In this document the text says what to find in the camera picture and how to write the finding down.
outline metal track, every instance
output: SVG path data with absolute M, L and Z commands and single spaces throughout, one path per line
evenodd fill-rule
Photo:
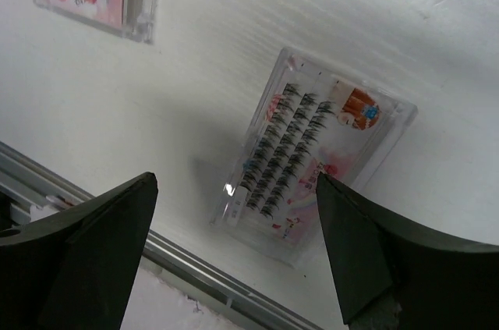
M 0 143 L 0 190 L 16 202 L 12 206 L 12 218 L 20 224 L 29 222 L 31 205 L 46 205 L 47 195 L 64 197 L 74 204 L 93 198 L 88 192 L 3 143 Z M 149 231 L 143 255 L 263 328 L 320 330 L 305 318 L 152 230 Z

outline false eyelash case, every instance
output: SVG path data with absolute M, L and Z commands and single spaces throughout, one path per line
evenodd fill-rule
M 211 223 L 301 265 L 324 245 L 319 173 L 361 190 L 416 115 L 415 105 L 372 82 L 283 49 Z

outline white table surface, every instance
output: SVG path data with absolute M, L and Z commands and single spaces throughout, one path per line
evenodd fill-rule
M 208 226 L 283 46 L 418 105 L 369 198 L 499 243 L 497 0 L 160 0 L 154 46 L 0 5 L 1 141 L 94 194 L 155 172 L 155 231 L 324 328 L 325 255 L 293 271 Z

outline white label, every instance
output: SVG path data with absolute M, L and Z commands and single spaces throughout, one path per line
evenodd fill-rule
M 242 186 L 237 187 L 234 192 L 234 199 L 232 200 L 232 206 L 230 207 L 230 215 L 228 215 L 227 223 L 230 226 L 236 226 L 241 217 L 242 207 L 246 203 L 246 196 L 248 196 L 248 190 Z

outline column of eyelashes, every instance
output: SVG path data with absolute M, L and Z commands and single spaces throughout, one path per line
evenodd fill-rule
M 256 189 L 268 162 L 272 159 L 278 142 L 284 136 L 286 126 L 291 122 L 293 112 L 301 98 L 299 87 L 296 84 L 288 83 L 282 91 L 274 113 L 269 121 L 264 135 L 258 142 L 253 156 L 247 162 L 240 186 L 245 187 L 248 192 L 246 202 L 251 198 L 250 194 Z
M 271 191 L 271 195 L 265 201 L 261 214 L 272 219 L 285 216 L 287 210 L 282 205 L 286 205 L 299 179 L 313 160 L 313 153 L 319 146 L 320 132 L 326 129 L 326 120 L 330 115 L 332 115 L 331 102 L 321 102 L 308 121 L 306 129 L 303 131 L 291 157 L 289 157 L 287 165 L 282 170 L 281 176 Z
M 306 128 L 306 124 L 315 110 L 316 95 L 304 94 L 298 108 L 292 114 L 292 119 L 287 125 L 284 135 L 274 150 L 274 155 L 267 164 L 258 184 L 249 199 L 247 206 L 252 209 L 263 210 L 264 204 L 271 195 L 272 188 L 276 185 L 283 173 L 288 160 L 296 149 L 297 143 Z

